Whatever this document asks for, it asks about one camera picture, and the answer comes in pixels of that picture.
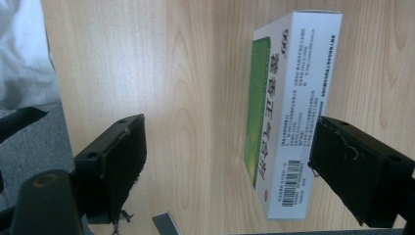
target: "gray fabric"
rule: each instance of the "gray fabric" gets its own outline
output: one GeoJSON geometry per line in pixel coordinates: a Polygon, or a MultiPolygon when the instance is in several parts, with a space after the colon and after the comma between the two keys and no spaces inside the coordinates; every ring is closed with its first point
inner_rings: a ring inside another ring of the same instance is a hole
{"type": "MultiPolygon", "coordinates": [[[[11,112],[0,111],[0,117],[11,112]]],[[[0,196],[0,211],[12,206],[20,185],[33,174],[60,168],[73,170],[72,154],[62,107],[52,109],[42,120],[0,144],[0,168],[5,192],[0,196]]],[[[92,234],[84,225],[85,234],[92,234]]],[[[398,235],[400,229],[341,232],[280,233],[279,235],[398,235]]]]}

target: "wood grain surface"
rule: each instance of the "wood grain surface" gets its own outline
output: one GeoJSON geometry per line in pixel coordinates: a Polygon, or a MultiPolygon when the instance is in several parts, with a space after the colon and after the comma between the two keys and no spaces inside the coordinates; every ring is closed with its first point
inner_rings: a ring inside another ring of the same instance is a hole
{"type": "MultiPolygon", "coordinates": [[[[328,116],[415,157],[415,1],[44,1],[76,155],[145,114],[148,161],[120,234],[359,229],[321,178],[307,219],[265,219],[244,167],[253,31],[293,10],[344,13],[328,116]]],[[[111,234],[109,225],[91,226],[111,234]]]]}

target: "barcode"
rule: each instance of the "barcode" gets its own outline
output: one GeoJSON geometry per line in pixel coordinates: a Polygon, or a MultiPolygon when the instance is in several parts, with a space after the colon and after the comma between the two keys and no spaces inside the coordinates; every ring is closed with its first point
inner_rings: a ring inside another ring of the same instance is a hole
{"type": "Polygon", "coordinates": [[[278,57],[279,57],[279,54],[273,54],[271,56],[271,68],[269,70],[274,75],[276,75],[278,71],[278,61],[279,61],[278,57]]]}
{"type": "Polygon", "coordinates": [[[300,161],[288,161],[284,183],[283,207],[292,207],[296,198],[296,188],[300,175],[300,161]]]}

